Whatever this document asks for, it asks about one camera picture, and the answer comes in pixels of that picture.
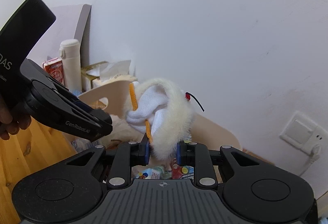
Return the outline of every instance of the white water bottle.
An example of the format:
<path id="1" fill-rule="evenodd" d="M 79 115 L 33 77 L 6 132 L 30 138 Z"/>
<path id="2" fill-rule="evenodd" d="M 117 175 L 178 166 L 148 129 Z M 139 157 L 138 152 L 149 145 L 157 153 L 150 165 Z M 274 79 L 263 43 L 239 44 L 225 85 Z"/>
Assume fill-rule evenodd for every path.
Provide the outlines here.
<path id="1" fill-rule="evenodd" d="M 74 94 L 82 92 L 80 46 L 77 39 L 68 39 L 61 42 L 59 48 L 65 86 Z"/>

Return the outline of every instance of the electrical socket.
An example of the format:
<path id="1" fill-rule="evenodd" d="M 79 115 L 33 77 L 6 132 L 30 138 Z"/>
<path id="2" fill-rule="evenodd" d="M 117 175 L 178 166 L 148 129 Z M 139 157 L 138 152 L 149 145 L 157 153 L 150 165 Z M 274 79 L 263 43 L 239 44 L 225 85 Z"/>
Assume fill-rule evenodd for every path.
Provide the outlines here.
<path id="1" fill-rule="evenodd" d="M 307 155 L 316 145 L 322 150 L 328 145 L 328 132 L 301 112 L 294 114 L 280 138 Z"/>

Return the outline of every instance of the wooden table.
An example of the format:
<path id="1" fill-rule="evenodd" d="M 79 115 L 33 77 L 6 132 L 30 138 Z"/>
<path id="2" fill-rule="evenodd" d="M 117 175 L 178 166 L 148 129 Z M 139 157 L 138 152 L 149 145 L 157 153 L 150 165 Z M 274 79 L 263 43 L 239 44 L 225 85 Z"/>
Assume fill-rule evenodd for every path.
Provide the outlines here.
<path id="1" fill-rule="evenodd" d="M 18 181 L 75 154 L 61 132 L 34 119 L 27 130 L 7 141 L 0 140 L 0 224 L 20 222 L 11 201 Z"/>

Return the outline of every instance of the black string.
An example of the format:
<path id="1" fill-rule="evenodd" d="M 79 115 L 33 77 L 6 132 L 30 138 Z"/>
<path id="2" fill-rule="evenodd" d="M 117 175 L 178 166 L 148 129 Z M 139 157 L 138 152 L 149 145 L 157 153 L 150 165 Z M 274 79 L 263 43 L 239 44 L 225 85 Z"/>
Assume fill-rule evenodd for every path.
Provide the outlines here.
<path id="1" fill-rule="evenodd" d="M 203 109 L 202 105 L 199 103 L 199 101 L 197 100 L 197 98 L 195 98 L 192 94 L 186 92 L 186 94 L 190 95 L 194 100 L 196 100 L 196 102 L 198 103 L 198 105 L 201 107 L 202 111 L 204 112 L 205 110 Z"/>

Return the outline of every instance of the human hand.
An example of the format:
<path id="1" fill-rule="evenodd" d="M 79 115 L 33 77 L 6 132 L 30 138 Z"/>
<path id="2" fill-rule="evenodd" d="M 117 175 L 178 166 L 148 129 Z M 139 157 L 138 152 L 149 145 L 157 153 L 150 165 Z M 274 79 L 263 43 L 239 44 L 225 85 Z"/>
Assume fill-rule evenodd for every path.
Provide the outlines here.
<path id="1" fill-rule="evenodd" d="M 31 116 L 20 115 L 17 120 L 13 120 L 6 103 L 0 95 L 0 122 L 7 124 L 6 130 L 0 134 L 0 138 L 3 140 L 9 139 L 9 134 L 16 135 L 19 129 L 26 130 L 31 124 Z"/>

